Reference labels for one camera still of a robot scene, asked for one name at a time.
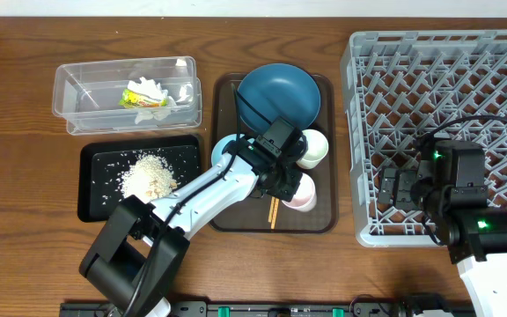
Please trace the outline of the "pink cup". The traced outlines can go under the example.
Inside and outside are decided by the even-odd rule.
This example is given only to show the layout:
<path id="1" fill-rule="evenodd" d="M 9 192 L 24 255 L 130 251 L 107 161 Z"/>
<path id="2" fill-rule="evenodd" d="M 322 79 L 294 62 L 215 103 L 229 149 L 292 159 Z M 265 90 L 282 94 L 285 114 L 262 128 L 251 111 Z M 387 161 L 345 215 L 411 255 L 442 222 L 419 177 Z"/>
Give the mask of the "pink cup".
<path id="1" fill-rule="evenodd" d="M 283 204 L 293 210 L 308 212 L 315 207 L 316 202 L 317 193 L 315 183 L 311 176 L 303 173 L 296 194 L 289 202 L 283 201 Z"/>

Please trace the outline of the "light blue bowl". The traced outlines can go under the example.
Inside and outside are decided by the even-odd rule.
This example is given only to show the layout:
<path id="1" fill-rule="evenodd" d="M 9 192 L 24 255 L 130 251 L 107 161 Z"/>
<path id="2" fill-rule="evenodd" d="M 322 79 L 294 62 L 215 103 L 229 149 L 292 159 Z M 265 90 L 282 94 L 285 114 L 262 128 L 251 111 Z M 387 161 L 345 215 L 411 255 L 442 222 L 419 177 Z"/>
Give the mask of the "light blue bowl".
<path id="1" fill-rule="evenodd" d="M 235 140 L 236 140 L 236 135 L 230 134 L 228 136 L 223 137 L 222 139 L 220 139 L 216 143 L 216 145 L 214 146 L 214 148 L 211 152 L 211 156 L 210 156 L 210 163 L 212 166 L 214 166 L 216 163 L 219 162 L 220 158 L 222 157 L 222 155 L 224 153 L 224 148 L 226 147 L 226 145 L 230 141 L 235 141 Z"/>

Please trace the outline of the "white rice pile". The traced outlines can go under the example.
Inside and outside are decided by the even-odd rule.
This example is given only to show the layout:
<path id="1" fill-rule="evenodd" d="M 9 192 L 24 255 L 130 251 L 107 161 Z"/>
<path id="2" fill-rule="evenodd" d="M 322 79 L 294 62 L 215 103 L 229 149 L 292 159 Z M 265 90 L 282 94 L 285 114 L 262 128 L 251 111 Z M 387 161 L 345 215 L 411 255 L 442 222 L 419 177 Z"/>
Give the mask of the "white rice pile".
<path id="1" fill-rule="evenodd" d="M 136 196 L 143 203 L 170 195 L 179 183 L 167 160 L 158 155 L 144 154 L 127 172 L 121 174 L 119 187 L 123 198 Z"/>

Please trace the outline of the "white tissue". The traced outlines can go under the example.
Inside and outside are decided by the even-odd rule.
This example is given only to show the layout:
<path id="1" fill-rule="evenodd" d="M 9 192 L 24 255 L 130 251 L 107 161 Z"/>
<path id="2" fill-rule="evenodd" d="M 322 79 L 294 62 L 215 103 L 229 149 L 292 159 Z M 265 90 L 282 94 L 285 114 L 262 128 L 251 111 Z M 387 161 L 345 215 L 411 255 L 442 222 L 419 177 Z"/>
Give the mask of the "white tissue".
<path id="1" fill-rule="evenodd" d="M 155 100 L 167 100 L 166 107 L 144 107 L 144 108 L 128 108 L 136 110 L 135 124 L 143 121 L 156 120 L 163 121 L 172 113 L 172 108 L 176 106 L 175 100 L 163 89 L 161 84 L 157 84 L 153 79 L 140 77 L 140 82 L 129 81 L 128 87 L 130 91 L 137 92 L 149 96 Z"/>

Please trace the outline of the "yellow snack wrapper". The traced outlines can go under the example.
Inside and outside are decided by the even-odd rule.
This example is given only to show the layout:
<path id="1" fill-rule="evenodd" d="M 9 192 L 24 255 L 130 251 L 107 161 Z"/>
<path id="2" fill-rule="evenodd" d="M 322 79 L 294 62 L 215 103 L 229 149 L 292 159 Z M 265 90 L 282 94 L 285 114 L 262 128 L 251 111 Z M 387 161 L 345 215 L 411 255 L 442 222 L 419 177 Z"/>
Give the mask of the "yellow snack wrapper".
<path id="1" fill-rule="evenodd" d="M 155 100 L 144 94 L 125 89 L 122 93 L 119 105 L 125 108 L 144 108 L 144 107 L 166 107 L 167 100 Z"/>

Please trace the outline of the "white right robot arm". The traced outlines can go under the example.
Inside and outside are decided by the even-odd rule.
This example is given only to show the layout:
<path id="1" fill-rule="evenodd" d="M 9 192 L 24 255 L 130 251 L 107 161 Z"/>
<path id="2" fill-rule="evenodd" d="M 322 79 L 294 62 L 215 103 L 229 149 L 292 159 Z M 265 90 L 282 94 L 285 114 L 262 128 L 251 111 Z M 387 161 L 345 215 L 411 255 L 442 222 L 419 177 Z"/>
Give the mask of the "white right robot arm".
<path id="1" fill-rule="evenodd" d="M 507 210 L 489 205 L 485 152 L 469 141 L 437 138 L 419 146 L 416 169 L 384 168 L 378 202 L 419 210 L 446 247 L 478 316 L 507 316 Z"/>

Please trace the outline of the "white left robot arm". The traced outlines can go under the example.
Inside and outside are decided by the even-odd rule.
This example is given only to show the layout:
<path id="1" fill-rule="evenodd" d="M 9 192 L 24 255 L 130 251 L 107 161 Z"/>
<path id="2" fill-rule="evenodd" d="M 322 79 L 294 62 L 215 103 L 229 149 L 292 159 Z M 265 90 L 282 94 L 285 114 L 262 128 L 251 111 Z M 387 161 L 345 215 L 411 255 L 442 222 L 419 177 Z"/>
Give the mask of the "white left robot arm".
<path id="1" fill-rule="evenodd" d="M 167 316 L 166 294 L 190 240 L 221 211 L 254 191 L 290 201 L 307 150 L 303 132 L 275 119 L 254 140 L 236 136 L 206 173 L 168 196 L 123 199 L 79 266 L 80 274 L 124 316 Z"/>

